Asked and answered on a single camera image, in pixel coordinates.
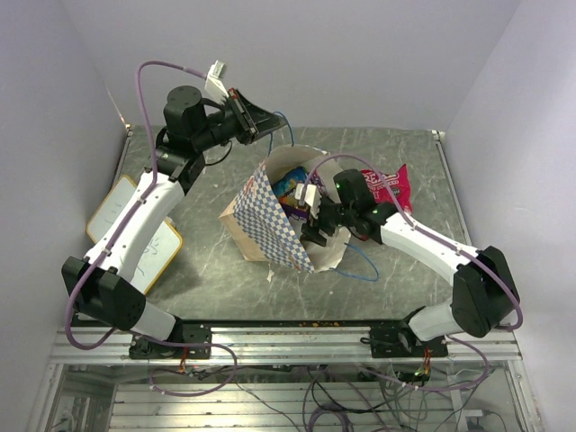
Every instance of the white wall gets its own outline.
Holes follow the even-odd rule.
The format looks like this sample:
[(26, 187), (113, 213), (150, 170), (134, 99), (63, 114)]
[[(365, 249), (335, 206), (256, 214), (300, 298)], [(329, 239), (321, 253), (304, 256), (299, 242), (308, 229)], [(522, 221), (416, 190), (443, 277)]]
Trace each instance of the white wall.
[(0, 429), (26, 427), (125, 129), (57, 0), (0, 12)]
[[(298, 126), (445, 131), (519, 0), (64, 0), (127, 122), (132, 71), (156, 58), (207, 70)], [(145, 73), (154, 123), (189, 79)], [(202, 83), (190, 81), (201, 86)]]
[(478, 246), (503, 249), (550, 431), (574, 430), (576, 3), (524, 0), (446, 134)]

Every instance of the paper bag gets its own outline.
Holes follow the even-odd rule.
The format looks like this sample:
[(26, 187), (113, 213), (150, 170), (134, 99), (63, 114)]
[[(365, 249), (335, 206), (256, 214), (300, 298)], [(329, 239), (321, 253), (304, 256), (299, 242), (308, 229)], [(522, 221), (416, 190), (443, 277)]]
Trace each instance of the paper bag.
[[(278, 202), (272, 185), (296, 167), (310, 172), (326, 152), (308, 146), (278, 147), (260, 163), (219, 219), (228, 229), (242, 255), (249, 261), (270, 261), (309, 273), (335, 268), (350, 239), (347, 229), (328, 237), (325, 247), (302, 244)], [(317, 177), (320, 190), (335, 203), (339, 197), (333, 177), (342, 171), (334, 160), (323, 164)]]

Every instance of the cable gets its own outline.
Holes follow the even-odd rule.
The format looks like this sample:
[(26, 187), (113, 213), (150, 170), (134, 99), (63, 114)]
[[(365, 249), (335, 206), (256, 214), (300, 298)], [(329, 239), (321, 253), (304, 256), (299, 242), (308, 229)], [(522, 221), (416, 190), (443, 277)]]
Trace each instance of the cable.
[(222, 114), (224, 114), (226, 112), (226, 110), (224, 109), (224, 105), (220, 105), (219, 103), (214, 102), (213, 100), (208, 99), (206, 97), (202, 98), (202, 105), (211, 106), (212, 108), (216, 108)]
[(310, 184), (310, 181), (312, 179), (312, 176), (314, 175), (314, 173), (316, 172), (316, 170), (322, 166), (322, 164), (328, 162), (331, 159), (335, 159), (335, 158), (352, 158), (355, 159), (359, 162), (362, 162), (363, 164), (367, 165), (370, 169), (372, 169), (376, 176), (378, 177), (378, 180), (380, 180), (382, 182), (382, 184), (386, 187), (386, 190), (388, 191), (388, 194), (390, 195), (392, 201), (394, 202), (394, 205), (396, 206), (396, 209), (398, 210), (398, 213), (401, 215), (401, 217), (406, 221), (406, 223), (414, 230), (420, 232), (421, 234), (424, 234), (426, 237), (433, 239), (434, 241), (436, 241), (437, 243), (440, 243), (441, 245), (453, 250), (456, 254), (462, 255), (463, 257), (469, 259), (471, 262), (473, 262), (475, 265), (477, 265), (484, 273), (486, 273), (492, 280), (494, 280), (494, 282), (496, 282), (496, 284), (498, 284), (498, 286), (501, 288), (501, 290), (508, 296), (510, 302), (512, 303), (512, 305), (514, 306), (514, 310), (516, 311), (517, 314), (517, 322), (516, 324), (513, 324), (511, 326), (498, 326), (497, 329), (505, 329), (508, 331), (512, 331), (512, 330), (516, 330), (519, 329), (522, 326), (522, 323), (524, 322), (524, 315), (522, 314), (522, 310), (520, 309), (520, 303), (518, 301), (518, 299), (514, 296), (514, 294), (512, 293), (512, 291), (506, 286), (506, 284), (504, 283), (504, 281), (502, 281), (497, 274), (495, 274), (494, 272), (492, 272), (482, 261), (480, 261), (477, 257), (472, 256), (471, 254), (469, 254), (468, 252), (464, 251), (464, 250), (460, 250), (456, 245), (452, 244), (451, 242), (444, 240), (443, 238), (440, 238), (439, 236), (437, 236), (435, 233), (428, 231), (427, 229), (423, 229), (422, 227), (420, 227), (414, 220), (412, 220), (410, 218), (410, 216), (408, 214), (406, 214), (406, 212), (404, 211), (404, 209), (402, 209), (400, 203), (398, 202), (398, 199), (396, 198), (396, 195), (394, 194), (393, 190), (390, 188), (390, 185), (388, 184), (388, 180), (386, 180), (386, 177), (380, 172), (380, 170), (378, 170), (377, 168), (375, 168), (372, 163), (368, 162), (366, 159), (364, 159), (363, 157), (359, 157), (359, 156), (355, 156), (355, 155), (349, 155), (346, 153), (338, 153), (336, 155), (331, 155), (331, 156), (327, 156), (324, 157), (320, 162), (318, 162), (318, 164), (316, 164), (316, 166), (308, 173), (308, 176), (306, 177), (306, 181), (304, 182), (304, 187), (301, 193), (301, 196), (304, 196), (306, 194), (306, 187), (308, 187), (308, 185)]
[(506, 427), (506, 422), (504, 421), (504, 418), (502, 418), (502, 416), (496, 412), (496, 411), (488, 411), (487, 409), (484, 411), (487, 415), (494, 415), (497, 416), (500, 421), (502, 422), (502, 426), (504, 427), (504, 432), (508, 432), (508, 428)]
[(226, 153), (224, 153), (224, 156), (222, 156), (220, 159), (218, 159), (215, 162), (211, 162), (211, 163), (207, 163), (206, 166), (207, 167), (214, 167), (222, 162), (224, 162), (224, 160), (228, 157), (228, 155), (230, 154), (230, 152), (232, 151), (232, 141), (228, 141), (229, 143), (229, 147), (228, 147), (228, 151), (226, 151)]
[(372, 268), (374, 269), (374, 271), (376, 272), (376, 277), (375, 278), (370, 278), (370, 277), (366, 277), (366, 276), (361, 276), (359, 274), (351, 274), (351, 273), (345, 273), (341, 270), (338, 270), (335, 267), (332, 267), (330, 270), (334, 270), (336, 273), (338, 273), (339, 275), (343, 275), (346, 277), (352, 277), (354, 279), (360, 279), (361, 281), (367, 281), (367, 282), (376, 282), (378, 281), (378, 279), (380, 279), (380, 272), (378, 272), (378, 268), (376, 268), (376, 265), (374, 264), (374, 262), (368, 257), (368, 255), (358, 246), (354, 246), (351, 245), (349, 243), (345, 243), (346, 246), (348, 246), (349, 248), (352, 248), (353, 250), (355, 250), (357, 253), (359, 253), (366, 261), (368, 261), (368, 264), (370, 266), (372, 266)]
[[(292, 126), (290, 125), (290, 122), (288, 121), (288, 118), (279, 111), (274, 111), (273, 114), (278, 114), (286, 120), (286, 125), (288, 126), (288, 130), (290, 131), (290, 141), (292, 142), (291, 147), (294, 147), (294, 132), (292, 130)], [(274, 140), (274, 133), (270, 132), (270, 142), (268, 143), (268, 156), (270, 156), (270, 153), (272, 153), (272, 141), (273, 140)]]
[(163, 128), (158, 132), (158, 135), (156, 136), (156, 148), (158, 148), (158, 147), (160, 147), (162, 144), (164, 144), (164, 137), (166, 136), (166, 132), (167, 132), (166, 126), (163, 127)]
[(376, 371), (372, 370), (372, 369), (366, 369), (363, 368), (362, 366), (360, 366), (360, 370), (363, 372), (366, 372), (368, 374), (372, 374), (375, 376), (378, 376), (380, 378), (383, 378), (386, 381), (389, 381), (391, 383), (397, 383), (398, 385), (401, 385), (403, 388), (407, 388), (407, 389), (412, 389), (412, 390), (418, 390), (419, 392), (433, 392), (433, 393), (438, 393), (438, 392), (451, 392), (452, 390), (464, 390), (464, 389), (470, 389), (475, 385), (478, 385), (480, 383), (482, 383), (486, 378), (488, 378), (491, 374), (491, 365), (490, 362), (488, 361), (488, 358), (486, 357), (486, 355), (480, 350), (478, 349), (476, 346), (465, 342), (457, 337), (454, 336), (448, 336), (446, 335), (447, 338), (453, 340), (454, 342), (457, 342), (459, 344), (464, 345), (465, 347), (470, 348), (472, 351), (474, 351), (476, 354), (478, 354), (478, 356), (481, 357), (482, 361), (484, 362), (484, 370), (482, 371), (481, 375), (469, 382), (460, 382), (457, 384), (451, 384), (448, 385), (446, 387), (427, 387), (427, 386), (416, 386), (413, 384), (407, 384), (405, 382), (400, 381), (398, 378), (395, 377), (391, 377), (389, 375), (384, 375), (382, 373), (377, 373)]
[[(406, 411), (405, 409), (402, 408), (401, 404), (400, 404), (400, 399), (401, 397), (404, 397), (404, 395), (402, 395), (401, 397), (397, 397), (394, 400), (394, 406), (396, 407), (396, 410), (400, 411), (402, 414), (404, 414), (406, 417), (408, 417), (409, 420), (409, 424), (408, 426), (410, 426), (410, 421), (411, 420), (415, 420), (415, 421), (424, 421), (428, 418), (428, 403), (426, 402), (426, 400), (424, 399), (424, 397), (422, 398), (421, 402), (420, 402), (420, 407), (418, 409), (418, 415), (417, 416), (412, 416), (410, 414), (410, 399), (412, 397), (412, 393), (413, 391), (409, 391), (408, 392), (408, 411)], [(421, 416), (422, 414), (422, 406), (424, 405), (424, 403), (426, 402), (426, 409), (424, 411), (424, 416)]]
[(50, 429), (55, 429), (60, 425), (63, 425), (64, 423), (66, 423), (68, 421), (67, 418), (62, 419), (59, 423), (55, 424), (54, 426), (52, 426)]
[(306, 429), (306, 432), (312, 432), (307, 426), (306, 426), (306, 402), (308, 399), (308, 393), (310, 393), (311, 388), (314, 386), (314, 383), (318, 380), (318, 377), (320, 375), (316, 375), (315, 377), (312, 378), (312, 381), (310, 381), (310, 385), (308, 386), (308, 388), (306, 389), (306, 392), (304, 393), (304, 400), (302, 401), (302, 424), (304, 425), (304, 428)]
[[(310, 371), (308, 371), (308, 375), (310, 378), (312, 377), (312, 374), (310, 373)], [(318, 375), (315, 379), (312, 380), (312, 386), (310, 388), (310, 394), (312, 396), (312, 399), (314, 400), (314, 402), (316, 403), (316, 405), (318, 405), (319, 407), (321, 407), (322, 405), (318, 402), (318, 400), (316, 399), (316, 395), (314, 394), (314, 387), (316, 385), (318, 385), (320, 387), (320, 389), (324, 392), (324, 394), (326, 394), (326, 396), (328, 397), (328, 399), (330, 399), (330, 401), (332, 402), (332, 404), (334, 405), (335, 408), (333, 408), (332, 410), (337, 411), (337, 412), (350, 412), (352, 414), (366, 414), (369, 412), (378, 412), (376, 411), (378, 408), (380, 408), (385, 402), (383, 403), (379, 403), (378, 405), (374, 405), (371, 406), (370, 403), (364, 399), (364, 401), (368, 404), (368, 409), (355, 409), (355, 408), (346, 408), (344, 405), (342, 405), (341, 403), (337, 402), (331, 395), (330, 393), (328, 393), (328, 391), (324, 388), (324, 386), (318, 381), (318, 378), (320, 377), (320, 375)], [(353, 386), (356, 390), (356, 392), (360, 392), (357, 387), (355, 387), (351, 382), (348, 382), (348, 384), (350, 384), (351, 386)]]
[(457, 409), (456, 411), (452, 411), (450, 413), (450, 415), (448, 417), (446, 417), (444, 420), (442, 420), (442, 423), (440, 423), (436, 429), (434, 429), (434, 432), (437, 432), (440, 427), (442, 425), (444, 425), (452, 416), (456, 415), (457, 413), (460, 413), (460, 416), (458, 416), (458, 420), (456, 421), (456, 427), (458, 427), (458, 423), (460, 422), (460, 418), (462, 417), (462, 411), (464, 408), (466, 408), (466, 405), (468, 405), (468, 402), (470, 401), (470, 399), (472, 398), (472, 396), (476, 393), (476, 391), (478, 390), (478, 388), (480, 387), (480, 384), (476, 384), (476, 387), (474, 387), (472, 389), (472, 391), (470, 392), (470, 395), (468, 396), (468, 398), (466, 399), (466, 401), (462, 404), (462, 407), (460, 409)]
[[(195, 371), (192, 370), (191, 374), (194, 378), (196, 378), (198, 381), (202, 381), (205, 380), (206, 378), (210, 378), (213, 375), (217, 375), (217, 374), (222, 374), (224, 375), (226, 372), (229, 372), (227, 369), (229, 369), (230, 366), (223, 366), (218, 368), (217, 370), (213, 371), (213, 372), (207, 372), (205, 373), (204, 370), (202, 371)], [(245, 369), (247, 368), (247, 366), (240, 366), (238, 368), (236, 368), (237, 371), (239, 371), (240, 369)]]
[(326, 407), (318, 407), (310, 414), (310, 419), (308, 420), (309, 432), (312, 432), (316, 421), (325, 414), (332, 414), (340, 420), (342, 432), (354, 432), (354, 426), (345, 412), (333, 411), (329, 408), (331, 408), (330, 405), (326, 405)]
[[(336, 375), (334, 375), (333, 373), (330, 373), (328, 371), (328, 369), (325, 369), (325, 372), (330, 375), (331, 377), (336, 377)], [(376, 411), (376, 408), (374, 408), (372, 405), (370, 405), (370, 401), (364, 396), (364, 394), (360, 391), (360, 389), (358, 389), (358, 387), (356, 387), (355, 385), (353, 385), (349, 380), (347, 380), (346, 378), (340, 378), (342, 381), (346, 382), (351, 388), (352, 390), (354, 390), (358, 396), (360, 396), (360, 399), (362, 399), (364, 401), (364, 403), (366, 404), (366, 406), (368, 407), (368, 409), (366, 411), (368, 412), (372, 412), (374, 414), (374, 416), (376, 417), (376, 419), (378, 421), (380, 421), (380, 423), (382, 423), (383, 426), (386, 426), (386, 423), (384, 423), (384, 420), (382, 419), (382, 417), (380, 417), (380, 415), (378, 414), (378, 412)]]
[(452, 377), (455, 378), (456, 376), (458, 376), (462, 372), (473, 372), (475, 374), (481, 374), (482, 373), (482, 371), (479, 371), (477, 369), (460, 369), (458, 372), (456, 372), (454, 375), (452, 375)]
[(267, 407), (267, 408), (269, 408), (270, 410), (276, 412), (277, 414), (282, 414), (283, 416), (285, 416), (285, 417), (288, 419), (288, 421), (290, 421), (290, 423), (292, 423), (292, 426), (294, 426), (294, 428), (295, 428), (298, 432), (301, 432), (301, 431), (300, 431), (300, 428), (298, 427), (298, 425), (296, 425), (296, 422), (295, 422), (294, 420), (292, 420), (292, 419), (290, 418), (290, 416), (288, 416), (288, 414), (286, 414), (285, 412), (280, 411), (279, 409), (276, 409), (276, 408), (274, 408), (274, 407), (271, 407), (271, 406), (268, 405), (266, 402), (264, 402), (262, 399), (260, 399), (260, 397), (258, 397), (255, 393), (253, 393), (252, 391), (250, 391), (250, 390), (248, 390), (248, 389), (245, 389), (244, 387), (241, 387), (240, 384), (238, 383), (238, 381), (235, 381), (234, 383), (238, 386), (239, 389), (241, 389), (242, 391), (244, 391), (244, 392), (246, 392), (246, 393), (248, 393), (248, 394), (251, 394), (253, 397), (255, 397), (256, 399), (258, 399), (265, 407)]
[[(418, 430), (420, 421), (424, 421), (428, 418), (428, 403), (426, 402), (427, 395), (428, 393), (422, 393), (422, 400), (420, 401), (420, 407), (418, 408), (418, 418), (416, 419), (416, 427), (414, 427), (416, 430)], [(420, 412), (422, 412), (422, 405), (424, 404), (424, 402), (426, 402), (425, 416), (423, 418), (420, 418)]]
[(384, 398), (384, 403), (388, 406), (388, 409), (390, 410), (390, 413), (392, 414), (392, 416), (394, 417), (394, 419), (398, 422), (398, 424), (402, 427), (404, 426), (402, 424), (402, 421), (400, 420), (400, 416), (398, 415), (398, 413), (396, 412), (395, 409), (392, 408), (392, 405), (390, 404), (390, 402), (388, 401), (388, 393), (385, 390), (385, 386), (387, 384), (387, 382), (383, 382), (383, 381), (379, 381), (378, 382), (380, 384), (380, 390), (382, 392), (382, 397)]
[(221, 345), (221, 344), (187, 344), (187, 343), (183, 343), (183, 342), (168, 342), (166, 340), (156, 339), (155, 337), (141, 335), (141, 334), (136, 333), (134, 331), (131, 331), (130, 333), (136, 337), (146, 339), (148, 342), (160, 344), (160, 345), (163, 345), (165, 347), (174, 347), (174, 348), (206, 348), (206, 347), (211, 347), (211, 348), (219, 348), (219, 349), (223, 349), (224, 351), (227, 351), (232, 356), (232, 361), (234, 362), (234, 364), (232, 365), (232, 370), (231, 370), (230, 376), (228, 376), (223, 382), (221, 382), (220, 384), (216, 385), (215, 387), (213, 387), (209, 390), (198, 391), (196, 393), (181, 393), (179, 391), (168, 391), (168, 390), (164, 390), (164, 389), (158, 387), (154, 383), (154, 373), (155, 372), (163, 371), (163, 372), (168, 372), (170, 374), (175, 374), (175, 375), (184, 375), (185, 374), (185, 373), (180, 373), (180, 372), (173, 371), (171, 369), (166, 369), (166, 368), (157, 368), (157, 369), (153, 369), (152, 372), (150, 372), (150, 375), (148, 377), (148, 382), (150, 383), (150, 389), (151, 390), (155, 390), (156, 392), (161, 392), (162, 394), (167, 394), (168, 396), (192, 398), (195, 396), (203, 396), (204, 394), (210, 394), (212, 392), (216, 392), (217, 390), (224, 387), (226, 384), (230, 383), (236, 377), (236, 372), (238, 371), (238, 358), (236, 357), (236, 354), (234, 353), (234, 351), (232, 351), (230, 348), (228, 348), (225, 345)]
[(381, 347), (399, 347), (402, 345), (400, 341), (385, 342), (383, 340), (373, 339), (371, 337), (360, 337), (360, 343), (364, 345), (379, 345)]

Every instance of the purple cable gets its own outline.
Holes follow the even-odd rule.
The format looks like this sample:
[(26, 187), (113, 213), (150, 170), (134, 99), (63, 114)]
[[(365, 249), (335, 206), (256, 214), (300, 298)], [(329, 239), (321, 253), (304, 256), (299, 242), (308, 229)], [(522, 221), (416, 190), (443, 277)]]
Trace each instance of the purple cable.
[[(304, 401), (302, 402), (302, 424), (304, 425), (304, 429), (306, 429), (306, 432), (313, 432), (314, 429), (314, 424), (310, 424), (310, 422), (306, 422), (306, 402), (308, 400), (308, 393), (311, 392), (312, 390), (312, 386), (314, 385), (314, 383), (320, 378), (320, 374), (316, 375), (314, 378), (312, 378), (312, 381), (310, 381), (310, 385), (308, 386), (308, 388), (306, 389), (306, 392), (304, 393)], [(344, 423), (342, 423), (342, 430), (343, 432), (346, 432), (346, 430), (344, 429)]]
[(398, 385), (401, 385), (403, 388), (418, 390), (419, 392), (432, 392), (432, 393), (451, 392), (452, 390), (471, 389), (472, 387), (475, 387), (475, 386), (479, 385), (480, 383), (482, 383), (486, 378), (488, 378), (490, 376), (490, 373), (491, 373), (490, 362), (488, 361), (488, 358), (486, 357), (486, 355), (480, 349), (478, 349), (476, 346), (474, 346), (468, 342), (465, 342), (465, 341), (463, 341), (457, 337), (448, 336), (448, 335), (446, 335), (446, 337), (449, 339), (452, 339), (454, 342), (457, 342), (459, 344), (464, 345), (465, 347), (470, 348), (472, 351), (476, 352), (476, 354), (478, 354), (478, 356), (481, 357), (482, 361), (484, 362), (484, 370), (482, 371), (482, 374), (478, 378), (476, 378), (473, 381), (462, 382), (459, 384), (453, 384), (453, 385), (449, 385), (446, 387), (420, 387), (420, 386), (416, 386), (413, 384), (407, 384), (407, 383), (402, 382), (399, 379), (394, 378), (392, 376), (384, 375), (382, 373), (377, 373), (373, 370), (365, 369), (363, 367), (360, 367), (360, 370), (363, 372), (366, 372), (367, 374), (372, 374), (372, 375), (375, 375), (379, 378), (383, 378), (384, 380), (390, 381), (391, 383), (396, 383)]
[(406, 221), (406, 223), (413, 228), (414, 230), (424, 234), (426, 237), (435, 240), (436, 242), (440, 243), (441, 245), (446, 246), (447, 248), (453, 250), (456, 254), (460, 254), (463, 257), (466, 257), (467, 259), (469, 259), (471, 262), (475, 263), (482, 271), (484, 271), (489, 277), (491, 277), (494, 282), (496, 282), (496, 284), (498, 284), (498, 286), (500, 287), (500, 289), (508, 296), (508, 298), (510, 299), (510, 302), (512, 303), (512, 305), (514, 306), (514, 310), (516, 311), (517, 314), (517, 322), (516, 324), (513, 324), (511, 326), (498, 326), (497, 329), (503, 329), (503, 330), (507, 330), (507, 331), (512, 331), (512, 330), (516, 330), (519, 329), (523, 322), (524, 322), (524, 315), (522, 313), (522, 310), (520, 309), (520, 303), (518, 301), (518, 299), (514, 296), (514, 294), (512, 293), (512, 291), (506, 286), (506, 284), (504, 283), (504, 281), (502, 281), (497, 274), (495, 274), (494, 272), (492, 272), (482, 261), (480, 261), (478, 258), (476, 258), (475, 256), (470, 255), (469, 253), (467, 253), (464, 250), (458, 250), (458, 248), (453, 245), (452, 243), (450, 243), (449, 241), (444, 240), (443, 238), (440, 238), (439, 236), (437, 236), (436, 234), (434, 234), (433, 232), (428, 231), (427, 229), (423, 229), (421, 228), (418, 224), (414, 224), (414, 222), (412, 221), (411, 218), (408, 217), (408, 215), (406, 214), (406, 212), (404, 211), (404, 209), (402, 209), (400, 203), (398, 202), (398, 199), (396, 198), (396, 195), (394, 194), (394, 192), (392, 191), (392, 189), (390, 188), (390, 185), (388, 184), (388, 181), (386, 180), (386, 178), (384, 177), (384, 175), (382, 175), (382, 173), (380, 172), (379, 169), (375, 168), (370, 162), (368, 162), (366, 159), (364, 159), (363, 157), (359, 157), (359, 156), (355, 156), (355, 155), (349, 155), (347, 153), (338, 153), (336, 155), (332, 155), (332, 156), (327, 156), (325, 158), (323, 158), (318, 164), (316, 164), (316, 166), (308, 173), (308, 176), (306, 177), (306, 181), (304, 182), (304, 187), (302, 189), (302, 194), (301, 196), (305, 196), (306, 194), (306, 187), (308, 187), (308, 185), (310, 184), (310, 181), (312, 179), (312, 176), (314, 175), (314, 173), (316, 172), (316, 170), (322, 166), (322, 164), (328, 162), (331, 159), (336, 159), (336, 158), (352, 158), (355, 159), (359, 162), (362, 162), (363, 164), (365, 164), (366, 166), (368, 166), (370, 169), (372, 169), (375, 173), (376, 176), (378, 177), (378, 179), (384, 184), (384, 186), (386, 187), (386, 190), (388, 191), (388, 194), (390, 195), (392, 201), (394, 202), (394, 205), (396, 206), (396, 209), (398, 210), (398, 213), (402, 216), (402, 218)]
[(338, 406), (333, 403), (328, 403), (326, 408), (317, 407), (311, 414), (310, 420), (308, 420), (308, 430), (312, 432), (314, 425), (320, 417), (324, 414), (332, 414), (340, 420), (340, 425), (342, 426), (342, 432), (354, 432), (354, 425), (348, 418), (348, 415), (344, 411), (334, 411)]
[(204, 394), (210, 394), (212, 392), (216, 392), (217, 390), (221, 389), (222, 387), (224, 387), (226, 384), (232, 382), (232, 380), (234, 380), (236, 378), (236, 372), (238, 371), (238, 358), (236, 357), (236, 354), (234, 353), (234, 351), (232, 351), (230, 348), (228, 348), (227, 346), (221, 345), (221, 344), (186, 344), (186, 343), (181, 343), (181, 342), (167, 342), (165, 340), (159, 340), (156, 339), (154, 337), (150, 337), (150, 336), (145, 336), (145, 335), (141, 335), (140, 333), (136, 333), (131, 331), (130, 332), (132, 335), (136, 336), (136, 337), (141, 337), (146, 339), (149, 342), (153, 342), (155, 344), (160, 344), (163, 345), (165, 347), (174, 347), (174, 348), (206, 348), (206, 347), (211, 347), (211, 348), (220, 348), (223, 349), (224, 351), (228, 351), (228, 353), (232, 356), (232, 360), (234, 361), (234, 364), (232, 365), (232, 371), (231, 374), (220, 384), (216, 385), (215, 387), (212, 387), (209, 390), (204, 390), (204, 391), (198, 391), (195, 393), (181, 393), (180, 391), (169, 391), (169, 390), (164, 390), (160, 387), (158, 387), (155, 383), (154, 383), (154, 373), (158, 372), (158, 371), (164, 371), (164, 372), (169, 372), (171, 374), (175, 374), (175, 375), (182, 375), (182, 373), (179, 373), (177, 371), (173, 371), (171, 369), (166, 369), (163, 367), (159, 367), (157, 369), (152, 370), (152, 372), (150, 373), (149, 377), (148, 377), (148, 382), (150, 383), (150, 387), (151, 390), (155, 390), (156, 392), (160, 392), (162, 394), (167, 394), (168, 396), (177, 396), (177, 397), (181, 397), (181, 398), (193, 398), (195, 396), (203, 396)]
[[(156, 183), (158, 181), (158, 162), (157, 162), (157, 158), (156, 158), (156, 146), (155, 146), (155, 142), (154, 142), (154, 134), (152, 133), (152, 126), (150, 125), (150, 120), (148, 117), (148, 112), (146, 111), (146, 106), (144, 106), (144, 97), (142, 96), (142, 86), (140, 83), (140, 75), (141, 75), (142, 69), (144, 67), (150, 66), (150, 65), (164, 66), (167, 68), (178, 69), (178, 70), (182, 70), (183, 72), (185, 72), (187, 74), (191, 74), (191, 75), (194, 75), (194, 76), (202, 78), (202, 79), (206, 78), (205, 74), (203, 74), (202, 72), (199, 72), (195, 69), (192, 69), (190, 67), (182, 67), (182, 66), (175, 65), (173, 63), (167, 63), (165, 61), (159, 61), (159, 60), (151, 60), (151, 61), (144, 62), (136, 69), (136, 74), (135, 74), (136, 94), (138, 97), (140, 112), (142, 113), (142, 117), (144, 118), (144, 128), (146, 129), (146, 134), (148, 135), (148, 144), (150, 147), (150, 160), (152, 163), (152, 183), (142, 193), (142, 196), (140, 197), (142, 199), (142, 201), (146, 200), (146, 198), (150, 195), (150, 193), (156, 187)], [(141, 202), (136, 201), (134, 203), (134, 205), (126, 212), (126, 214), (124, 215), (124, 218), (118, 224), (118, 228), (111, 235), (110, 239), (108, 240), (108, 243), (106, 243), (106, 246), (104, 247), (105, 249), (112, 250), (114, 243), (116, 242), (118, 237), (122, 234), (122, 232), (124, 231), (124, 229), (128, 225), (128, 222), (130, 222), (130, 219), (132, 218), (132, 216), (134, 215), (134, 213), (136, 212), (136, 210), (140, 206), (141, 206)], [(111, 328), (97, 342), (93, 343), (92, 345), (83, 345), (74, 338), (74, 335), (72, 334), (72, 328), (71, 328), (72, 317), (74, 316), (74, 303), (76, 302), (76, 298), (80, 294), (80, 290), (82, 290), (82, 287), (84, 286), (84, 284), (86, 283), (86, 281), (88, 280), (90, 275), (102, 263), (102, 261), (104, 260), (105, 257), (106, 257), (106, 252), (103, 251), (94, 260), (94, 262), (86, 269), (84, 274), (82, 274), (82, 276), (80, 277), (80, 279), (78, 280), (78, 282), (74, 286), (74, 289), (70, 293), (70, 296), (68, 297), (68, 300), (66, 303), (66, 310), (64, 313), (64, 332), (66, 333), (66, 338), (68, 339), (68, 342), (70, 343), (70, 345), (72, 345), (73, 347), (76, 347), (78, 349), (85, 350), (85, 351), (98, 348), (115, 331), (115, 328)]]

